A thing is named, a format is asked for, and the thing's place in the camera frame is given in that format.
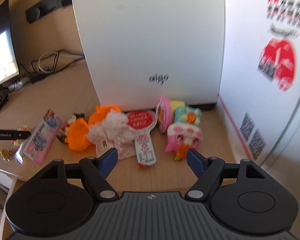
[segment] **monitor screen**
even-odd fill
[[[19,74],[10,33],[9,1],[0,5],[0,85]]]

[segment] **pink plush toy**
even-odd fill
[[[166,152],[175,151],[175,160],[186,157],[190,148],[197,149],[203,139],[203,132],[189,123],[174,123],[168,127],[168,145]]]

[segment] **gray ribbed panel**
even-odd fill
[[[10,240],[296,240],[287,232],[276,236],[245,236],[213,220],[201,203],[178,192],[130,193],[101,204],[91,219],[63,236],[36,238],[15,233]]]

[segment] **orange plastic container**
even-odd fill
[[[83,118],[79,118],[71,125],[65,142],[74,151],[84,151],[91,145],[91,142],[86,138],[88,132],[89,126],[87,122]]]
[[[121,112],[121,110],[117,106],[96,106],[96,112],[90,116],[88,124],[94,125],[98,122],[101,122],[106,118],[111,109],[119,113]]]

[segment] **red stripe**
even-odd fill
[[[229,110],[228,110],[228,108],[226,107],[226,105],[225,105],[225,103],[224,103],[222,97],[221,97],[220,95],[218,95],[218,98],[220,99],[220,103],[221,103],[221,105],[222,105],[222,107],[223,107],[223,110],[226,112],[226,115],[228,116],[228,118],[229,118],[229,120],[230,120],[230,122],[231,122],[231,124],[232,124],[232,126],[233,126],[233,128],[234,128],[234,130],[235,130],[235,133],[237,134],[237,137],[239,138],[239,141],[240,141],[242,147],[244,148],[244,151],[245,151],[245,153],[246,153],[246,156],[247,156],[249,159],[253,160],[254,158],[252,158],[252,154],[251,154],[251,152],[249,151],[249,149],[248,149],[248,147],[247,147],[245,141],[243,140],[242,135],[241,135],[239,129],[238,129],[237,126],[235,125],[235,122],[234,122],[234,120],[233,120],[231,114],[229,113]]]

